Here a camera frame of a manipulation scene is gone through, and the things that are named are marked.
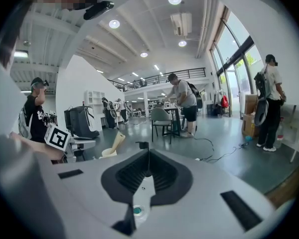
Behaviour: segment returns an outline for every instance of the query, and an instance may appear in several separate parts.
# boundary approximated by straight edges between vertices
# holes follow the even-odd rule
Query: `glass door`
[[[239,85],[235,73],[235,68],[231,65],[227,70],[227,77],[228,77],[228,87],[230,88],[231,96],[231,107],[230,112],[231,116],[235,118],[240,118],[240,90]]]
[[[247,74],[247,68],[244,60],[241,59],[234,64],[240,96],[240,118],[242,119],[245,112],[245,96],[251,94],[250,84]]]

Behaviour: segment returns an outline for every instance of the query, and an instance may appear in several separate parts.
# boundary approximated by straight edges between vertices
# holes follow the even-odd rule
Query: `cardboard box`
[[[259,128],[255,126],[255,116],[244,115],[241,131],[244,135],[249,135],[252,138],[259,135]]]
[[[256,111],[258,103],[257,95],[246,95],[245,96],[245,112],[244,114],[251,114]]]

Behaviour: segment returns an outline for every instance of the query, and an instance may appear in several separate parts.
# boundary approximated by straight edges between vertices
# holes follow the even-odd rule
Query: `black t-shirt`
[[[32,116],[30,132],[32,135],[31,140],[36,142],[45,143],[44,136],[47,127],[43,123],[43,108],[42,106],[35,106],[36,97],[29,95],[24,105],[26,124],[29,125]]]

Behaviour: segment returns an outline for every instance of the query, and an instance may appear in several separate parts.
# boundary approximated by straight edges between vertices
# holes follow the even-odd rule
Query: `black shorts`
[[[187,119],[188,122],[196,121],[197,106],[183,108],[183,113],[184,113],[185,119]]]

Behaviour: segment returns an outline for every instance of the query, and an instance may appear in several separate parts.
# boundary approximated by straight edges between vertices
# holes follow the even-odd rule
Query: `black pants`
[[[258,144],[264,144],[266,148],[272,148],[276,140],[276,132],[280,122],[281,101],[267,99],[269,107],[268,114],[259,132]]]
[[[126,110],[121,110],[121,115],[124,119],[124,122],[128,122],[128,120],[126,119]]]
[[[116,128],[115,119],[111,116],[109,110],[105,110],[106,121],[108,122],[109,128]]]

